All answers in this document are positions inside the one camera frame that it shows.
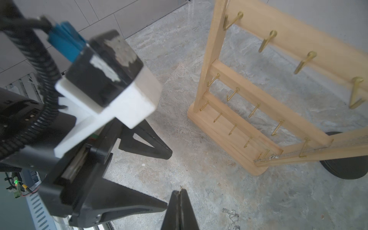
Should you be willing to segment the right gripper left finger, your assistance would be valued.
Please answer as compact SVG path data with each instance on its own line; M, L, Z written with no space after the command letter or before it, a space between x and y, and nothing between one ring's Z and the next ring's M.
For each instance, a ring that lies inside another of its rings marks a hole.
M181 229L181 195L179 191L173 191L161 230Z

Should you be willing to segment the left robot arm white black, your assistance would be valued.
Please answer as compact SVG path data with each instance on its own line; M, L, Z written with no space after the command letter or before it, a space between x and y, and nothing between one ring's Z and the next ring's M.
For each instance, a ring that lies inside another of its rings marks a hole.
M46 178L35 190L48 213L89 228L162 212L167 203L104 178L120 149L167 160L172 150L147 122L162 85L116 30L85 40L68 22L27 19L1 1L1 31L37 72L42 101L1 89L1 171Z

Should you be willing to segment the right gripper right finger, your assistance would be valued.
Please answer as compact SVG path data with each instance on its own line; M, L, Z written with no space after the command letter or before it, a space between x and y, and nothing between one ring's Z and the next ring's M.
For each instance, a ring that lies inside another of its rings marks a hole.
M185 189L180 191L180 230L199 230L199 226Z

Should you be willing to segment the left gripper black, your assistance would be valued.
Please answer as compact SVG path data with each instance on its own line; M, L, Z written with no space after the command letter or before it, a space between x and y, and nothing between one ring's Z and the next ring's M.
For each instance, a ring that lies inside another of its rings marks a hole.
M103 178L119 134L120 150L164 160L173 154L146 120L133 129L116 118L108 122L96 138L87 138L69 150L42 183L39 195L50 215L62 224L91 228L167 209L164 201Z

